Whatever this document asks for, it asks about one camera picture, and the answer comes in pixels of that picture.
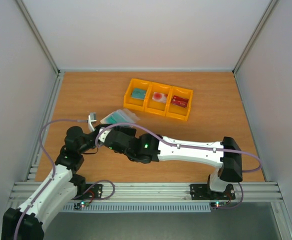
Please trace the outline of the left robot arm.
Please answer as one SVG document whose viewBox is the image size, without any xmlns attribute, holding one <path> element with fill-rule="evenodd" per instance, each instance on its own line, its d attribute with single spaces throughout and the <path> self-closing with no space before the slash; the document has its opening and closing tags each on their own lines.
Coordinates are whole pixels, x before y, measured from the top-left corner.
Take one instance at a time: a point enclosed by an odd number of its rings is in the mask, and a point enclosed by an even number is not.
<svg viewBox="0 0 292 240">
<path fill-rule="evenodd" d="M 106 127 L 100 124 L 90 133 L 84 133 L 79 126 L 67 130 L 64 145 L 46 179 L 18 208 L 10 207 L 4 213 L 1 239 L 42 240 L 63 206 L 86 195 L 86 179 L 77 172 L 84 162 L 83 154 L 97 147 L 99 133 Z"/>
</svg>

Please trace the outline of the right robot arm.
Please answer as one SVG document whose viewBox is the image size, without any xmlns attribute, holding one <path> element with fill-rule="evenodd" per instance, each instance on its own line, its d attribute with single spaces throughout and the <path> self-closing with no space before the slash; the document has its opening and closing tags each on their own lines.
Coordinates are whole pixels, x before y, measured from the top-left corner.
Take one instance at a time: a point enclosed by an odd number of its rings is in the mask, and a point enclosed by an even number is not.
<svg viewBox="0 0 292 240">
<path fill-rule="evenodd" d="M 98 141 L 132 162 L 183 161 L 213 167 L 206 186 L 211 198 L 220 197 L 228 185 L 243 180 L 241 150 L 231 137 L 216 142 L 193 142 L 151 133 L 139 137 L 135 134 L 134 128 L 112 127 L 103 131 Z"/>
</svg>

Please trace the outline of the beige card holder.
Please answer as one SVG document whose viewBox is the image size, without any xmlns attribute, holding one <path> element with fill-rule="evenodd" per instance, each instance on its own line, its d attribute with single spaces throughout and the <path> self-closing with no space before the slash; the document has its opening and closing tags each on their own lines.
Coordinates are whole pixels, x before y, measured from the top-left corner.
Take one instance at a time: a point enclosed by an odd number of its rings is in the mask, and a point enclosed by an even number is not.
<svg viewBox="0 0 292 240">
<path fill-rule="evenodd" d="M 140 120 L 135 113 L 131 112 L 127 108 L 118 109 L 113 111 L 106 117 L 100 120 L 101 124 L 117 124 L 117 123 L 133 123 L 135 124 Z"/>
</svg>

